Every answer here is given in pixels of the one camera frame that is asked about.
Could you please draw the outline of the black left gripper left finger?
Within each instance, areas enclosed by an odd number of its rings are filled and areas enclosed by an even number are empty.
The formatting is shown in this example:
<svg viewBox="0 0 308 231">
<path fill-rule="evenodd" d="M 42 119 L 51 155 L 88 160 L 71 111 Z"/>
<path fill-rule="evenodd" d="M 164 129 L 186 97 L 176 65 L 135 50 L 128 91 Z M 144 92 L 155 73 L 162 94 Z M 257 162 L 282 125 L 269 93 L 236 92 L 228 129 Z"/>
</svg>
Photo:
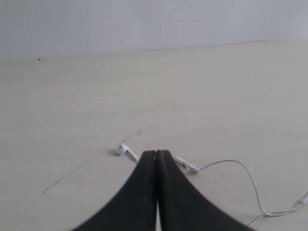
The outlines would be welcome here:
<svg viewBox="0 0 308 231">
<path fill-rule="evenodd" d="M 156 151 L 145 151 L 114 197 L 74 230 L 154 231 L 156 201 Z"/>
</svg>

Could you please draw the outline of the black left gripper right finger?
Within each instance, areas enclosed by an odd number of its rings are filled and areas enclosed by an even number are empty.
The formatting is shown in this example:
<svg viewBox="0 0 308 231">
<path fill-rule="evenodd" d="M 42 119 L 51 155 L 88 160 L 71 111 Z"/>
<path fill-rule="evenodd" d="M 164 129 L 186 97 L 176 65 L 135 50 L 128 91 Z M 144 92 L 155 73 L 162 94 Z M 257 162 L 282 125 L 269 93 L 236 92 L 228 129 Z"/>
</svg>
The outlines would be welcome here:
<svg viewBox="0 0 308 231">
<path fill-rule="evenodd" d="M 207 200 L 184 176 L 170 151 L 158 150 L 156 159 L 161 230 L 252 230 Z"/>
</svg>

